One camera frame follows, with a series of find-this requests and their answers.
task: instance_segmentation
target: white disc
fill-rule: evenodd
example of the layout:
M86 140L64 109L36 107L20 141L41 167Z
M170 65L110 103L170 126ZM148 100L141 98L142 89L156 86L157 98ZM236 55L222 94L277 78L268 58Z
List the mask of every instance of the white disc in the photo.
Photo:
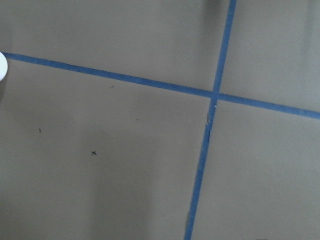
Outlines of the white disc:
M8 63L6 57L0 52L0 82L5 78L8 71Z

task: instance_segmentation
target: floor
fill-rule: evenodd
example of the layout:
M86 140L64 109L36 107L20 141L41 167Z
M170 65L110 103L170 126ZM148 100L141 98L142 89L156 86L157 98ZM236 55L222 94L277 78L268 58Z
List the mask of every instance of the floor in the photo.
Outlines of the floor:
M0 4L0 239L320 239L320 1Z

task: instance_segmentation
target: blue tape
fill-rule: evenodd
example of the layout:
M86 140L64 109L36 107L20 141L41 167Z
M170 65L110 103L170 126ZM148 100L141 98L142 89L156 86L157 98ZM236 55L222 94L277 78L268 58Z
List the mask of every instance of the blue tape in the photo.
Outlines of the blue tape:
M172 91L181 92L185 94L192 94L192 95L197 95L197 96L202 96L207 98L210 98L212 94L211 91L198 89L194 87L183 86L183 85L167 83L162 81L155 81L151 79L130 76L130 75L115 73L111 71L98 70L98 69L93 69L93 68L84 67L84 66L75 66L75 65L70 65L67 63L59 62L59 61L52 61L52 60L26 56L21 54L7 53L7 52L3 52L3 55L8 59L48 66L48 67L57 68L57 69L64 69L64 70L74 71L78 73L95 75L95 76L109 78L109 79L116 79L120 81L141 84L141 85L146 85L146 86L160 88L160 89L167 89L167 90L172 90Z
M208 122L205 126L203 140L202 140L202 147L198 162L198 168L195 176L195 182L193 187L193 193L192 193L192 199L189 209L189 219L188 224L185 230L184 234L184 240L191 240L192 237L192 231L195 224L195 218L197 213L197 206L199 202L199 195L202 185L202 179L204 176L205 166L206 166L206 160L208 155L208 149L209 149L209 142L210 142L210 134L213 126L213 121L215 118L216 113L216 107L218 102L218 96L220 91L220 86L222 82L222 76L224 72L225 62L226 62L226 56L228 51L228 45L229 45L229 38L232 28L232 23L234 19L235 9L236 9L236 3L237 0L230 0L228 13L226 17L225 22L225 28L221 43L221 49L220 49L220 55L219 55L219 61L216 68L215 78L214 78L214 85L213 85L213 92L211 95L211 101L210 106L208 110Z
M259 101L259 100L254 100L250 98L233 96L233 95L228 95L223 93L220 93L218 98L219 100L224 100L232 103L244 104L244 105L249 105L249 106L263 108L263 109L270 109L274 111L299 115L299 116L313 118L313 119L320 119L320 112L305 110L297 107L285 106L285 105L275 104L271 102Z

